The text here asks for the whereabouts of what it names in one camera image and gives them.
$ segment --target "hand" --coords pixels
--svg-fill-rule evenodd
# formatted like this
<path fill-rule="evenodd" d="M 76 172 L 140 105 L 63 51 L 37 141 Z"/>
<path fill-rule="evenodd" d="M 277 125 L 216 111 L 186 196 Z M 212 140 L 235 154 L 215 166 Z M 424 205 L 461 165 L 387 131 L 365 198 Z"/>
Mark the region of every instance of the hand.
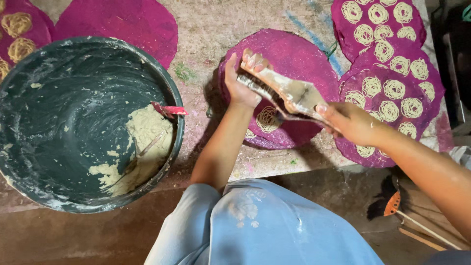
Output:
<path fill-rule="evenodd" d="M 335 127 L 339 128 L 347 140 L 362 146 L 378 147 L 385 140 L 385 133 L 391 130 L 387 126 L 349 102 L 330 102 L 328 106 L 317 105 L 316 111 Z M 326 128 L 335 137 L 339 134 Z"/>
<path fill-rule="evenodd" d="M 264 59 L 261 54 L 252 55 L 252 50 L 249 48 L 244 50 L 242 60 L 247 63 L 248 67 L 254 68 L 256 72 L 260 72 L 266 67 L 273 69 L 267 59 Z M 237 55 L 233 53 L 226 63 L 226 75 L 224 77 L 224 82 L 231 95 L 231 104 L 255 108 L 262 100 L 262 97 L 237 81 L 237 73 L 234 69 L 236 63 Z"/>

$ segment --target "fingernail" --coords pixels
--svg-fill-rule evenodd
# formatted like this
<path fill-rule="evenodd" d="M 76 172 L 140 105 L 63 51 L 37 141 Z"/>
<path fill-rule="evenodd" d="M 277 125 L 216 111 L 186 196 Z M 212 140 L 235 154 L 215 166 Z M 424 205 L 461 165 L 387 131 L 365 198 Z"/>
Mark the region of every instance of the fingernail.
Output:
<path fill-rule="evenodd" d="M 319 105 L 316 106 L 316 111 L 319 114 L 324 114 L 327 111 L 327 106 L 319 104 Z"/>
<path fill-rule="evenodd" d="M 257 65 L 255 66 L 255 71 L 259 72 L 259 71 L 261 71 L 261 70 L 263 70 L 263 64 L 257 64 Z"/>
<path fill-rule="evenodd" d="M 249 68 L 252 68 L 254 64 L 255 64 L 255 59 L 252 58 L 252 59 L 250 59 L 249 62 L 247 63 L 247 66 L 248 66 Z"/>

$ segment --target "noodle press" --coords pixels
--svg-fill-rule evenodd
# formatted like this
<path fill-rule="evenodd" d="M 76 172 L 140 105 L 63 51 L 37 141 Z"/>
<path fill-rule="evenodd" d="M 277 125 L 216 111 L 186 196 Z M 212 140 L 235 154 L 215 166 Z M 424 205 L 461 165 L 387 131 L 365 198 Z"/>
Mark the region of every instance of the noodle press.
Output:
<path fill-rule="evenodd" d="M 284 120 L 310 121 L 330 127 L 340 133 L 332 123 L 316 112 L 319 104 L 327 105 L 313 83 L 294 80 L 265 68 L 256 73 L 242 62 L 237 81 L 270 101 Z"/>

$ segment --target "finger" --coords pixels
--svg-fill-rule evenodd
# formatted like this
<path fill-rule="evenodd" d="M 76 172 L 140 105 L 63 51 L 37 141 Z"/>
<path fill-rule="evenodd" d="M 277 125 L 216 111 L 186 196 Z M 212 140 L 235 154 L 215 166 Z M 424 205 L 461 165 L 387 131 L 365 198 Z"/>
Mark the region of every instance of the finger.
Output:
<path fill-rule="evenodd" d="M 355 104 L 350 102 L 329 102 L 329 106 L 334 107 L 340 114 L 347 118 L 350 118 L 350 114 L 352 113 L 352 108 L 350 105 L 356 107 Z"/>
<path fill-rule="evenodd" d="M 316 111 L 326 120 L 330 121 L 334 127 L 342 129 L 345 127 L 350 119 L 338 112 L 334 106 L 319 104 L 316 106 Z"/>
<path fill-rule="evenodd" d="M 234 69 L 234 66 L 236 66 L 237 62 L 237 54 L 233 53 L 231 55 L 231 58 L 227 61 L 226 63 L 226 70 L 225 70 L 225 77 L 224 81 L 225 82 L 234 82 L 237 79 L 237 73 L 236 70 Z"/>
<path fill-rule="evenodd" d="M 244 53 L 242 55 L 242 61 L 246 63 L 250 59 L 250 57 L 252 57 L 252 54 L 252 49 L 245 48 Z"/>
<path fill-rule="evenodd" d="M 254 68 L 257 64 L 259 64 L 263 60 L 263 56 L 261 53 L 256 53 L 250 57 L 249 62 L 247 63 L 247 67 Z"/>
<path fill-rule="evenodd" d="M 335 132 L 334 130 L 332 130 L 331 127 L 324 127 L 325 128 L 325 131 L 332 134 L 333 132 Z"/>
<path fill-rule="evenodd" d="M 268 61 L 268 59 L 262 59 L 262 61 L 255 66 L 254 70 L 256 72 L 260 72 L 261 70 L 265 69 L 269 64 L 270 62 Z"/>

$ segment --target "concrete floor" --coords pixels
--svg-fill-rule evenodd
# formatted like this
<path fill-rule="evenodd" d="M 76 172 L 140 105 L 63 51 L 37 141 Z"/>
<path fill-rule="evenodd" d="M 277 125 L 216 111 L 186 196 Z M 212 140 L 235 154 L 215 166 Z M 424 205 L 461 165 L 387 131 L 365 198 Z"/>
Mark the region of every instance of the concrete floor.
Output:
<path fill-rule="evenodd" d="M 362 170 L 325 169 L 267 179 L 345 218 L 386 264 L 421 264 L 436 251 L 399 233 L 395 216 L 366 219 L 366 209 L 389 170 Z M 0 214 L 0 264 L 142 264 L 183 191 L 151 192 L 100 214 L 49 209 Z"/>

